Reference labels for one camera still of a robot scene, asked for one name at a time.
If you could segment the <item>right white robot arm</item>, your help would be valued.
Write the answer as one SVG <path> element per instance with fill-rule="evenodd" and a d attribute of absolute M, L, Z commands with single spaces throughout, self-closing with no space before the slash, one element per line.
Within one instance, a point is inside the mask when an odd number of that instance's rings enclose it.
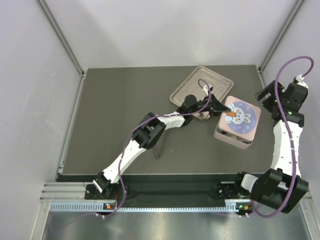
<path fill-rule="evenodd" d="M 272 81 L 255 95 L 273 119 L 274 147 L 271 167 L 257 177 L 237 174 L 233 192 L 252 201 L 288 214 L 309 190 L 299 170 L 299 141 L 305 116 L 299 112 L 308 96 L 308 85 L 298 75 L 287 86 Z"/>

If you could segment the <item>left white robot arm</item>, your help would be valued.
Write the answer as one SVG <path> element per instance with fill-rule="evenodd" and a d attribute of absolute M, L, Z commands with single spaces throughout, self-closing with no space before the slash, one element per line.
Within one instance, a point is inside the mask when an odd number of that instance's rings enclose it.
<path fill-rule="evenodd" d="M 211 87 L 203 87 L 206 96 L 202 100 L 189 94 L 182 105 L 174 112 L 164 115 L 148 113 L 129 134 L 122 152 L 93 180 L 96 192 L 102 198 L 109 198 L 114 191 L 114 185 L 130 164 L 146 150 L 153 148 L 162 134 L 172 128 L 182 128 L 193 120 L 193 115 L 208 112 L 210 116 L 219 116 L 230 112 L 231 109 L 222 104 L 213 93 Z"/>

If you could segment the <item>small plain metal tray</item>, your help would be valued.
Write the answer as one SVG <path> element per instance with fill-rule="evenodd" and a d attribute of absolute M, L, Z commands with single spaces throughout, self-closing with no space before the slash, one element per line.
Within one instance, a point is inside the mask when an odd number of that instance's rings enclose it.
<path fill-rule="evenodd" d="M 261 109 L 251 103 L 228 96 L 224 104 L 231 112 L 221 114 L 216 127 L 248 141 L 253 141 L 256 135 Z"/>

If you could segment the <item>metal serving tongs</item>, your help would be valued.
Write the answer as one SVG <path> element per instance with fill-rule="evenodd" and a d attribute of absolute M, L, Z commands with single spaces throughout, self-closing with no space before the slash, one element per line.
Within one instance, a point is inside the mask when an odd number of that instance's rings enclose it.
<path fill-rule="evenodd" d="M 165 130 L 163 132 L 163 134 L 161 135 L 161 137 L 159 138 L 158 142 L 152 148 L 153 155 L 157 161 L 159 161 L 163 155 L 168 133 L 169 133 L 169 131 Z"/>

